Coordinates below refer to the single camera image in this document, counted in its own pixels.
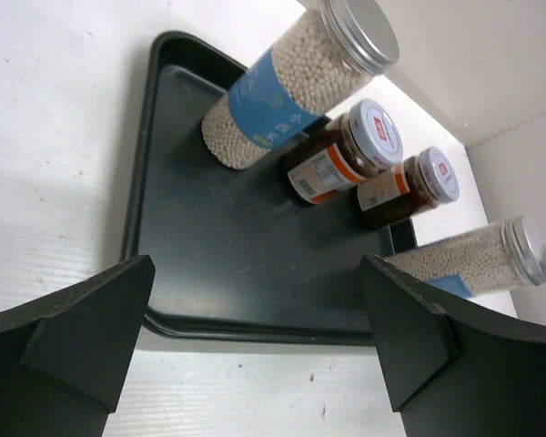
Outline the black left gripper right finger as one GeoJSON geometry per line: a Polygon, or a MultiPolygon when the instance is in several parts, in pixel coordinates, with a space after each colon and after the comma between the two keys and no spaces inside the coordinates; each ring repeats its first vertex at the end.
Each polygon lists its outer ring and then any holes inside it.
{"type": "Polygon", "coordinates": [[[546,436],[546,326],[376,256],[359,271],[390,405],[408,436],[546,436]]]}

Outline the tall bead jar silver lid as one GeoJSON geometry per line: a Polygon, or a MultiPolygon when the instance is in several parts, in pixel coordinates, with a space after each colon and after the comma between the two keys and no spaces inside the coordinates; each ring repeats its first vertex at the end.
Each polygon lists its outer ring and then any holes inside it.
{"type": "Polygon", "coordinates": [[[398,60],[397,37],[377,2],[322,1],[208,110],[202,139],[223,165],[249,168],[398,60]]]}

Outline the black plastic tray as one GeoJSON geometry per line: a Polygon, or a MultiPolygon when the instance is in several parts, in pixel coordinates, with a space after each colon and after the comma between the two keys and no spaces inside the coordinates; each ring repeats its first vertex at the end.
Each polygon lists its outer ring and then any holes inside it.
{"type": "Polygon", "coordinates": [[[360,260],[413,249],[413,226],[371,231],[351,192],[302,201],[284,148],[223,166],[200,122],[243,72],[188,33],[151,46],[122,248],[156,267],[144,324],[171,339],[370,345],[360,260]]]}

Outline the brown sauce jar orange label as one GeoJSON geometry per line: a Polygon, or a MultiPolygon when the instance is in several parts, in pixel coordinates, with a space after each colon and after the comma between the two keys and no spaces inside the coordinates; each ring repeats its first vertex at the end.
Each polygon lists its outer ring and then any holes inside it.
{"type": "Polygon", "coordinates": [[[283,157],[289,185],[312,205],[355,187],[400,163],[395,124],[376,101],[364,98],[293,147],[283,157]]]}

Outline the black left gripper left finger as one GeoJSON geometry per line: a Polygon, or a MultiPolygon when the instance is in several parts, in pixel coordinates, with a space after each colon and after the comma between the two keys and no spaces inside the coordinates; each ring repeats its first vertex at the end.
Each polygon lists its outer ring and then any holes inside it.
{"type": "Polygon", "coordinates": [[[100,436],[116,411],[156,269],[139,255],[0,312],[0,436],[100,436]]]}

